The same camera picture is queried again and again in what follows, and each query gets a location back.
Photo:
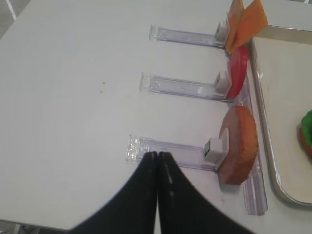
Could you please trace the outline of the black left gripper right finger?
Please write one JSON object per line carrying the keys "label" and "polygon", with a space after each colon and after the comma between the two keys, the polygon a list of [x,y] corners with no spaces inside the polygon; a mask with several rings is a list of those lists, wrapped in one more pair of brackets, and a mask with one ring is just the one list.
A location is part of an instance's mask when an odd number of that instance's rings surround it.
{"label": "black left gripper right finger", "polygon": [[162,234],[250,234],[206,200],[173,156],[158,154],[158,213]]}

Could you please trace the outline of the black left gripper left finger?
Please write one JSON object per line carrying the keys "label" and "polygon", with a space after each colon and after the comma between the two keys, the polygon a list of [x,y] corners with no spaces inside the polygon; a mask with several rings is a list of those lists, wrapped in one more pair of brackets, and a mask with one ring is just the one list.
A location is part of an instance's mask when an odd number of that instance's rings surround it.
{"label": "black left gripper left finger", "polygon": [[71,234],[153,234],[157,208],[157,153],[143,156],[122,189]]}

